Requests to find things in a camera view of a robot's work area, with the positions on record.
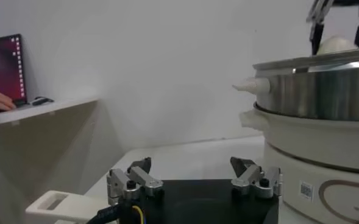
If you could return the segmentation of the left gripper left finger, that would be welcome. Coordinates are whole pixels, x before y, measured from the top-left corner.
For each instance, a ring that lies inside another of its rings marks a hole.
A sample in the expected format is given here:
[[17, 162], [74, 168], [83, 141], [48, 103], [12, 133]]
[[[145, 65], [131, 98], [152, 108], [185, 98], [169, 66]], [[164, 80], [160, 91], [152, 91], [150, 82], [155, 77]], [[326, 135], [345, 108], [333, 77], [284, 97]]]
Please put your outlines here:
[[126, 171], [110, 169], [107, 179], [108, 204], [114, 206], [120, 200], [139, 200], [141, 194], [157, 198], [163, 192], [163, 181], [150, 176], [152, 158], [134, 161]]

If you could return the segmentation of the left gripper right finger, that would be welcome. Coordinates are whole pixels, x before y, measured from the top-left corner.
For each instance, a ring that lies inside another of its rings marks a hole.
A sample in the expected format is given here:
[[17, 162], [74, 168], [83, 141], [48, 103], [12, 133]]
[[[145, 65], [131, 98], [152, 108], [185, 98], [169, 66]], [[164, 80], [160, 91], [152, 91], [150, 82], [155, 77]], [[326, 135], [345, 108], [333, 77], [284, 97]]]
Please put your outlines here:
[[236, 178], [231, 180], [232, 187], [240, 195], [254, 194], [260, 199], [282, 196], [282, 172], [279, 167], [264, 170], [251, 159], [230, 158]]

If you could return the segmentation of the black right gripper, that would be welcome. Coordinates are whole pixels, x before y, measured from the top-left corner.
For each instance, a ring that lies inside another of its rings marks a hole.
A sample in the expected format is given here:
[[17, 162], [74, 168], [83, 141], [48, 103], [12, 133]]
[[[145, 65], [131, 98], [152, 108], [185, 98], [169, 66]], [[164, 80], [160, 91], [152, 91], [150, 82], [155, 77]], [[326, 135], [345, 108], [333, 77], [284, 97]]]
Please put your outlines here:
[[[359, 5], [359, 0], [334, 0], [333, 5]], [[311, 54], [316, 55], [324, 30], [324, 19], [332, 6], [332, 0], [314, 0], [306, 22], [311, 23]], [[359, 48], [359, 26], [355, 34], [354, 45]]]

